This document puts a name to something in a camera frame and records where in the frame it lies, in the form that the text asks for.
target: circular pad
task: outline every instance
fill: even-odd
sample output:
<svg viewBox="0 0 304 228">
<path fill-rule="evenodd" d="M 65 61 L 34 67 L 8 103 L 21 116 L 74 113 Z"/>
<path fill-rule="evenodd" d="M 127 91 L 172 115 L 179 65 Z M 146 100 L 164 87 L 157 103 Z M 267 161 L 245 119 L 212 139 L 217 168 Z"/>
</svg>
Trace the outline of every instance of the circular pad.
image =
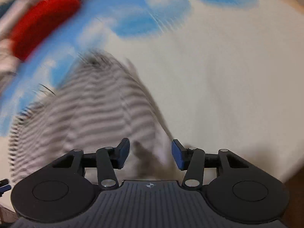
<svg viewBox="0 0 304 228">
<path fill-rule="evenodd" d="M 42 201 L 56 201 L 63 198 L 67 192 L 69 191 L 69 187 L 59 181 L 45 181 L 39 183 L 33 189 L 33 195 Z"/>
<path fill-rule="evenodd" d="M 20 181 L 13 188 L 11 201 L 22 217 L 53 223 L 84 212 L 94 197 L 87 179 L 68 168 L 50 167 Z"/>
<path fill-rule="evenodd" d="M 242 181 L 233 186 L 233 193 L 241 200 L 256 202 L 263 200 L 268 195 L 268 189 L 255 181 Z"/>
<path fill-rule="evenodd" d="M 277 219 L 287 207 L 284 185 L 261 170 L 233 169 L 206 187 L 206 197 L 220 215 L 241 223 Z"/>
</svg>

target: blue cloud pattern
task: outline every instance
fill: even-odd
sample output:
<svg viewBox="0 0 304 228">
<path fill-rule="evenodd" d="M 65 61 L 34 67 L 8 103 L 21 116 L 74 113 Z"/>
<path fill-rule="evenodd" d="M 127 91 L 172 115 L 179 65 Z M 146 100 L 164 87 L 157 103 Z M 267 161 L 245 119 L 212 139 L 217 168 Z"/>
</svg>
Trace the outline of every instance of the blue cloud pattern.
<svg viewBox="0 0 304 228">
<path fill-rule="evenodd" d="M 256 6 L 258 0 L 201 0 L 226 7 Z M 8 133 L 12 118 L 36 99 L 39 83 L 56 88 L 73 65 L 77 52 L 98 47 L 107 40 L 103 30 L 81 42 L 92 20 L 110 18 L 107 26 L 121 38 L 136 38 L 174 30 L 191 12 L 188 0 L 86 0 L 79 13 L 60 26 L 23 64 L 0 99 L 0 136 Z M 60 48 L 68 46 L 74 54 Z"/>
</svg>

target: striped fabric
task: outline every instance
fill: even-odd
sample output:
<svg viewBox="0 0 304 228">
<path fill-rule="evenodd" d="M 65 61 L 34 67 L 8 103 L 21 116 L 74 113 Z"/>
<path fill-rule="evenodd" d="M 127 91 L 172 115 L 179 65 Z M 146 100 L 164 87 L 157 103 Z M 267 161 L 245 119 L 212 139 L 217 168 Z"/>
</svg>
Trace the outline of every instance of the striped fabric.
<svg viewBox="0 0 304 228">
<path fill-rule="evenodd" d="M 9 161 L 18 182 L 51 161 L 80 148 L 92 153 L 131 141 L 131 152 L 118 181 L 174 179 L 170 140 L 155 118 L 140 84 L 108 54 L 81 58 L 62 87 L 16 117 L 11 130 Z M 86 176 L 97 183 L 96 169 Z"/>
</svg>

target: white surface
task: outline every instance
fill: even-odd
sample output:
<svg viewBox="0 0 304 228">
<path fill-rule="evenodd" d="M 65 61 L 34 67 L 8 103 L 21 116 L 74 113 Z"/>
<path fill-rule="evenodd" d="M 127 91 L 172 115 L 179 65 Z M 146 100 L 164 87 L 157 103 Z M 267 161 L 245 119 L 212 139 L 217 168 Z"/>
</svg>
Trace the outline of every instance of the white surface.
<svg viewBox="0 0 304 228">
<path fill-rule="evenodd" d="M 303 14 L 281 0 L 190 2 L 187 26 L 141 41 L 112 33 L 105 50 L 136 66 L 174 138 L 285 179 L 304 153 Z"/>
<path fill-rule="evenodd" d="M 21 62 L 19 58 L 13 56 L 11 45 L 11 39 L 3 39 L 0 41 L 0 74 L 7 72 L 16 73 Z"/>
</svg>

